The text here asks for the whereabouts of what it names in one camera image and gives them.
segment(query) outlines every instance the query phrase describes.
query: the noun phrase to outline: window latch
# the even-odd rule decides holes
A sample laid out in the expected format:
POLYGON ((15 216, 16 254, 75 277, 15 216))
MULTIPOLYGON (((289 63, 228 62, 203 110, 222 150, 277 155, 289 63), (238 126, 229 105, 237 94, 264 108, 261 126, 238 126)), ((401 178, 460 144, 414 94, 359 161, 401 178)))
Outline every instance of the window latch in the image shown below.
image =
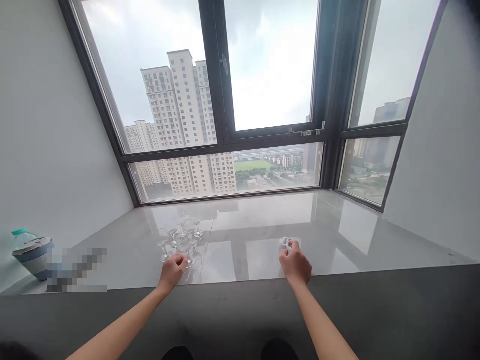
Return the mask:
POLYGON ((325 121, 321 122, 321 129, 308 130, 308 131, 294 131, 294 129, 291 127, 289 130, 291 134, 300 134, 300 136, 320 135, 322 130, 325 130, 325 121))
POLYGON ((308 131, 293 131, 290 128, 291 134, 300 134, 300 136, 312 136, 312 135, 320 135, 323 129, 315 129, 315 130, 308 130, 308 131))
POLYGON ((225 69, 225 74, 228 76, 229 75, 229 65, 227 63, 227 58, 225 57, 225 54, 221 55, 220 62, 223 64, 223 68, 225 69))

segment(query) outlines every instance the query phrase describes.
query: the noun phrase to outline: window handle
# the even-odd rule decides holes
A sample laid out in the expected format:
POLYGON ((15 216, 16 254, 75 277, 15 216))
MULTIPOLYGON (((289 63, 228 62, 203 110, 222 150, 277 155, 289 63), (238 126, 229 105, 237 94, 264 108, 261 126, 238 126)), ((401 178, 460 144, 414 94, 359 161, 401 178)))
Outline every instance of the window handle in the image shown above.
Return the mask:
POLYGON ((220 62, 223 64, 223 68, 225 69, 225 74, 228 76, 229 75, 229 65, 227 63, 227 58, 225 57, 225 54, 221 55, 220 62))

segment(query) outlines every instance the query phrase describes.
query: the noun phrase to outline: small white object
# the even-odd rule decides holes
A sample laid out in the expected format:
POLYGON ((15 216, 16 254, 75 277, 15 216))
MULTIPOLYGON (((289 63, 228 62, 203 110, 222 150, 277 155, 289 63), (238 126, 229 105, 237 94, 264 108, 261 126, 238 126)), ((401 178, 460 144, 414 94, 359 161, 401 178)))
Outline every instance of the small white object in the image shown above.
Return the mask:
POLYGON ((283 249, 286 249, 288 251, 288 255, 290 255, 290 253, 292 252, 292 247, 290 246, 291 240, 292 239, 289 237, 282 237, 280 239, 280 251, 282 251, 283 249))

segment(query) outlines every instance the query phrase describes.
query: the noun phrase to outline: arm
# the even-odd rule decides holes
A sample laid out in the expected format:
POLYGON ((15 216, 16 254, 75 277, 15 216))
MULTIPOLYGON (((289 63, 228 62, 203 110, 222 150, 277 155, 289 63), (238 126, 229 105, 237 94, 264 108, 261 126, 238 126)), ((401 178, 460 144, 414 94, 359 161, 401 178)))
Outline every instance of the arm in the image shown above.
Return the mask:
POLYGON ((67 360, 117 360, 145 326, 155 309, 179 283, 186 267, 186 258, 179 253, 165 261, 156 289, 67 360))
POLYGON ((312 266, 300 250, 299 243, 292 240, 290 245, 292 247, 290 254, 286 249, 281 251, 280 264, 298 300, 318 358, 358 360, 357 355, 307 287, 312 277, 312 266))

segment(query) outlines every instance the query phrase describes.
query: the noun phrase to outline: glass pane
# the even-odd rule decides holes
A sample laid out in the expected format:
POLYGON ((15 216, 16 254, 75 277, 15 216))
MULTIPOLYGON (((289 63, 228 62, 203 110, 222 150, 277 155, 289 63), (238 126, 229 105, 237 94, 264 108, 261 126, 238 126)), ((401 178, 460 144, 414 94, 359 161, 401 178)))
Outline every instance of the glass pane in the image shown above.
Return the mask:
POLYGON ((439 3, 382 0, 370 8, 350 128, 405 119, 439 3))
POLYGON ((318 0, 225 0, 235 129, 310 122, 318 0))
POLYGON ((198 1, 76 7, 125 153, 217 144, 198 1))
POLYGON ((318 186, 322 143, 130 164, 143 203, 318 186))
POLYGON ((347 140, 340 189, 381 205, 399 141, 400 136, 347 140))

